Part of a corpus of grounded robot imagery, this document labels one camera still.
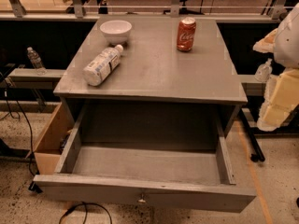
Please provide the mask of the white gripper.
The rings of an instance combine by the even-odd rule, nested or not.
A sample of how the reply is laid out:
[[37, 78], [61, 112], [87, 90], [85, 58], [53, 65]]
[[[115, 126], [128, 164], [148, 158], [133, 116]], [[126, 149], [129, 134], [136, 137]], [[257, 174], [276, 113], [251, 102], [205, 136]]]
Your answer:
[[299, 106], [299, 3], [286, 18], [253, 46], [255, 51], [272, 53], [286, 68], [280, 75], [271, 75], [264, 91], [257, 127], [272, 132], [279, 128], [291, 112]]

